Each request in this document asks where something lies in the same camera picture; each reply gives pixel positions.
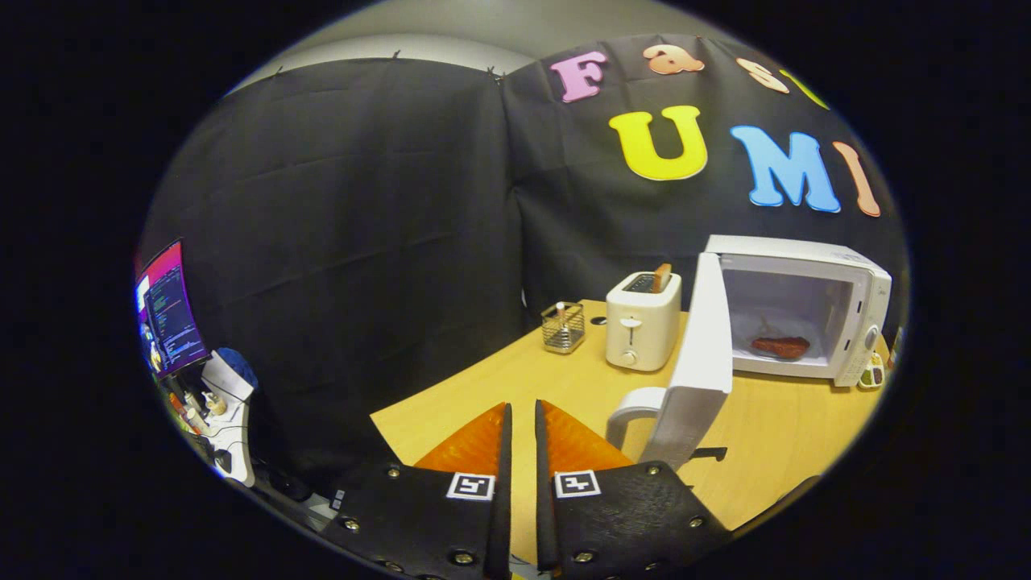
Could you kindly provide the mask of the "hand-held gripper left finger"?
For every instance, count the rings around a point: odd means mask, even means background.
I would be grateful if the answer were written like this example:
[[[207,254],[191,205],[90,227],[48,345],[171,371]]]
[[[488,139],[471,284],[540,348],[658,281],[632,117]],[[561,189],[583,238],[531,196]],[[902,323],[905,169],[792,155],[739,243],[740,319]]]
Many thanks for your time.
[[[415,465],[350,476],[321,535],[350,557],[415,579],[511,577],[511,405],[494,405]]]

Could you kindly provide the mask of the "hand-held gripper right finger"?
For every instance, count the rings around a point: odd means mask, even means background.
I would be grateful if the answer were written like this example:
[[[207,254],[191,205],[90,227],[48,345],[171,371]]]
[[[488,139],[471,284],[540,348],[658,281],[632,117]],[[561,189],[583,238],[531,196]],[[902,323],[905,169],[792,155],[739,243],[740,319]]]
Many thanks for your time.
[[[634,463],[548,401],[535,408],[539,570],[673,579],[731,540],[665,462]]]

